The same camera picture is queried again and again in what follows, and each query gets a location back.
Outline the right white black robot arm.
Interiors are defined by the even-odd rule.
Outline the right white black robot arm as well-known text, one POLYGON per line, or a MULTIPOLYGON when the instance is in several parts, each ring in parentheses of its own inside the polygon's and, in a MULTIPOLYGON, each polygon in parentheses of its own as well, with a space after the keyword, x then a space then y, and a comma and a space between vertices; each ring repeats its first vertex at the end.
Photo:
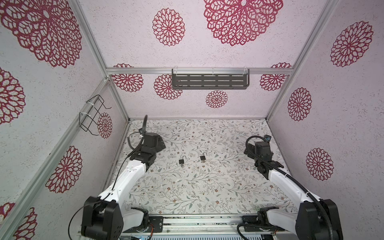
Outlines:
POLYGON ((313 194, 286 173, 283 165, 272 159, 269 141, 261 136, 256 138, 258 141, 253 145, 246 140, 245 154, 254 159, 258 172, 293 202, 298 213, 289 214, 278 207, 261 208, 255 224, 243 223, 238 227, 285 230, 300 240, 342 240, 344 236, 337 205, 313 194))

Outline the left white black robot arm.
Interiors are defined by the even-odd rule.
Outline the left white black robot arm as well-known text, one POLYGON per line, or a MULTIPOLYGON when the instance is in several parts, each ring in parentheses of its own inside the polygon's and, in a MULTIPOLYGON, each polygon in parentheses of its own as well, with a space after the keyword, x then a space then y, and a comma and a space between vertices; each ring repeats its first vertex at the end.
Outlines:
POLYGON ((124 207, 132 188, 155 162, 157 153, 166 148, 162 137, 156 133, 145 133, 132 159, 108 188, 97 197, 89 197, 81 209, 81 235, 93 240, 118 240, 131 229, 144 231, 149 228, 149 213, 145 209, 124 207))

